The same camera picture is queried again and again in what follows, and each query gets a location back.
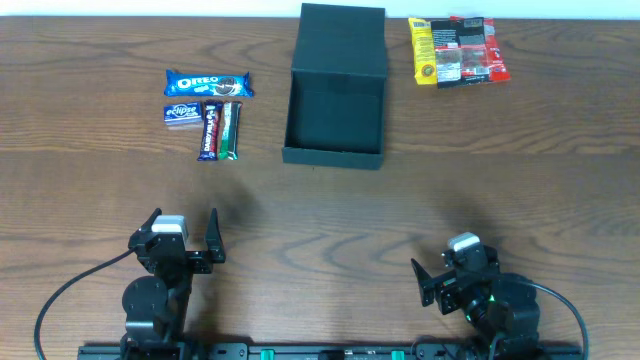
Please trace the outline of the dark green box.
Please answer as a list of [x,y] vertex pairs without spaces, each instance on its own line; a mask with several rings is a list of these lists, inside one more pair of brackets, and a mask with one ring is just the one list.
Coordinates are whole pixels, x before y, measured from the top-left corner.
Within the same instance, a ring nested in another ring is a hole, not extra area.
[[283,161],[379,169],[387,76],[383,8],[302,4]]

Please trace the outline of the red snack bag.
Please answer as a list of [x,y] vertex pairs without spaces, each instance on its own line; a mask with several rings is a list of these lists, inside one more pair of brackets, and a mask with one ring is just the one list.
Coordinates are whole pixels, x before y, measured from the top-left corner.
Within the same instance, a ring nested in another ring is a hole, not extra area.
[[504,63],[493,18],[450,17],[461,50],[463,85],[504,82],[511,79]]

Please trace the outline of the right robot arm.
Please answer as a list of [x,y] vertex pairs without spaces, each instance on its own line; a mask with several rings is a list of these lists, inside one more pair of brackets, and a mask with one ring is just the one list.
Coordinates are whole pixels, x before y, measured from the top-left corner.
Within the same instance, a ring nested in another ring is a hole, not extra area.
[[448,315],[464,314],[476,335],[459,347],[456,359],[534,359],[539,349],[540,307],[529,280],[500,270],[497,250],[475,235],[452,239],[442,254],[447,272],[432,276],[415,259],[421,305],[436,304]]

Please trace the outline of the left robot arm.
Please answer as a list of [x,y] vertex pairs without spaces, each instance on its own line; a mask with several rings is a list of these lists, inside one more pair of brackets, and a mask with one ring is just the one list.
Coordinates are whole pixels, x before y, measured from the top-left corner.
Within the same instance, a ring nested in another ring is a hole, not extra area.
[[155,209],[130,236],[128,249],[148,272],[122,296],[126,333],[122,359],[206,359],[207,348],[184,331],[193,277],[210,274],[226,261],[218,212],[210,213],[204,250],[188,250],[185,217]]

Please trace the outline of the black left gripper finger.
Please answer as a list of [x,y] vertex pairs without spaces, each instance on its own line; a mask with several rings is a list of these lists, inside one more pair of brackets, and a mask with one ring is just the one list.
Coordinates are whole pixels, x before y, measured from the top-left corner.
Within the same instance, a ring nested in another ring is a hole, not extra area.
[[156,208],[149,218],[139,227],[138,232],[141,234],[151,233],[152,226],[157,219],[158,216],[162,214],[162,210],[160,208]]
[[226,253],[219,229],[218,212],[216,208],[211,210],[204,241],[211,261],[213,263],[224,263],[226,261]]

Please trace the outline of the yellow snack bag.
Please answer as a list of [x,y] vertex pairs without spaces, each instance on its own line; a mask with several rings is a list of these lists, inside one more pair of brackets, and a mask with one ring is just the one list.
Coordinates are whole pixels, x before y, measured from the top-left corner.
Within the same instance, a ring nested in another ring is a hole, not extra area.
[[437,83],[436,55],[431,22],[421,18],[409,18],[414,59],[414,78],[418,85]]

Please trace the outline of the black clear jerky bag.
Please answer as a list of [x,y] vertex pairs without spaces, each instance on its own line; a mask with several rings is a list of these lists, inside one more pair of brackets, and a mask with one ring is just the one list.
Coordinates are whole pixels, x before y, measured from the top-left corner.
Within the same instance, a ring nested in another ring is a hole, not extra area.
[[431,22],[439,89],[490,79],[483,17]]

